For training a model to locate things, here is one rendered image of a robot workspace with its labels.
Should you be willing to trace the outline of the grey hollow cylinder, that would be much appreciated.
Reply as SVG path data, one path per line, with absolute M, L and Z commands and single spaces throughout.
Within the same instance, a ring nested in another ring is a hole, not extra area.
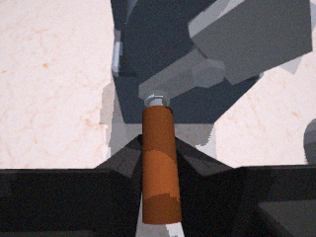
M 307 163 L 316 164 L 316 118 L 314 118 L 305 129 L 303 146 Z

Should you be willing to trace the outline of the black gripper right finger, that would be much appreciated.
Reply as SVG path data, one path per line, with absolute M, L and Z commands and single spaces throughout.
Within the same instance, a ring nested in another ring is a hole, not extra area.
M 231 168 L 175 140 L 185 237 L 244 237 L 256 205 L 316 200 L 316 164 Z

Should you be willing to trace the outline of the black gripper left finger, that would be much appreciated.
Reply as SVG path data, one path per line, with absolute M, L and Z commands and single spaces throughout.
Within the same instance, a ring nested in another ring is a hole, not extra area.
M 142 134 L 93 169 L 0 169 L 0 233 L 135 237 L 141 195 Z

